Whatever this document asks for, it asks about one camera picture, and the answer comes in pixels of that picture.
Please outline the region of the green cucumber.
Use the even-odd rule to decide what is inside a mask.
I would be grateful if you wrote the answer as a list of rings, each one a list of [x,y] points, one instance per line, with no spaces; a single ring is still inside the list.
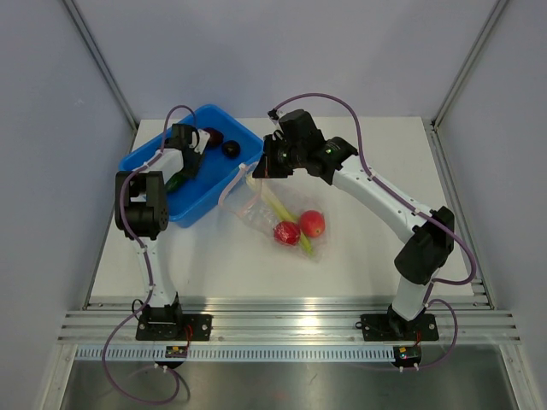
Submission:
[[[184,176],[176,176],[174,175],[166,184],[165,189],[167,193],[172,193],[177,191],[182,185],[184,185],[186,182],[186,178]]]

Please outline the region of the dark red onion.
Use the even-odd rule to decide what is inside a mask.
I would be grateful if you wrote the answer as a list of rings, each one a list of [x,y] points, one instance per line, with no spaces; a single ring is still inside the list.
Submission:
[[[224,135],[220,131],[211,127],[204,128],[203,130],[209,135],[209,140],[206,145],[207,149],[215,149],[223,144]]]

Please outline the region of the dark purple plum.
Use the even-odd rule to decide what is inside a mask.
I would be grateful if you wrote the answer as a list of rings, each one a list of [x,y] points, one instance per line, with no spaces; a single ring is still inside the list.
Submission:
[[[225,157],[235,159],[239,157],[241,148],[237,141],[228,140],[221,145],[221,152]]]

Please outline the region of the white green leek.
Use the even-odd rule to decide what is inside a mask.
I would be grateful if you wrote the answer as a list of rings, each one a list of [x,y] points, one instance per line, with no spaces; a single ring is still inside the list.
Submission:
[[[247,176],[245,182],[272,209],[280,221],[297,223],[297,217],[285,207],[265,182],[251,176]],[[311,242],[304,234],[301,234],[299,244],[309,256],[315,255]]]

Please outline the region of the clear pink-dotted zip bag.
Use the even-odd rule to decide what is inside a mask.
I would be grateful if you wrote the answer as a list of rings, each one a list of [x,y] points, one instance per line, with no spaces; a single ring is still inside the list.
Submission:
[[[321,259],[328,242],[326,210],[320,200],[282,180],[255,179],[258,163],[241,163],[220,193],[218,206],[282,249],[311,261]]]

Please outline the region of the red apple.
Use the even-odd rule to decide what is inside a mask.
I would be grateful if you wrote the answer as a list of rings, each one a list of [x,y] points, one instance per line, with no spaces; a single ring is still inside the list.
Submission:
[[[307,237],[319,237],[326,229],[324,216],[317,210],[303,212],[299,217],[298,224]]]

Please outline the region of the red pomegranate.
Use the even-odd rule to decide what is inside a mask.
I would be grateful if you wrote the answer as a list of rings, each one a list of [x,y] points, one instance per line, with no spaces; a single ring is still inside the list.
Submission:
[[[299,226],[291,221],[281,221],[273,229],[276,242],[287,246],[295,246],[300,240]]]

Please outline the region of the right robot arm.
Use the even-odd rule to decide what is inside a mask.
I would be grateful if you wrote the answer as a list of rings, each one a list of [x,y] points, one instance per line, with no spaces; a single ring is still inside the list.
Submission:
[[[454,214],[441,207],[421,216],[424,207],[362,165],[355,146],[341,137],[324,138],[309,112],[273,109],[268,116],[276,129],[264,138],[254,179],[286,179],[303,169],[353,196],[395,232],[403,243],[394,260],[401,278],[385,326],[396,339],[409,337],[425,312],[434,274],[454,248]]]

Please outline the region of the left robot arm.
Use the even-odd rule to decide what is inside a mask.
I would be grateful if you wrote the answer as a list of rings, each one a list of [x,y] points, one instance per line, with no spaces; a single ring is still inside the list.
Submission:
[[[159,235],[168,227],[168,188],[195,177],[211,134],[174,124],[162,134],[150,159],[115,175],[115,223],[134,247],[147,290],[138,319],[139,341],[177,340],[188,330],[178,291],[159,251]]]

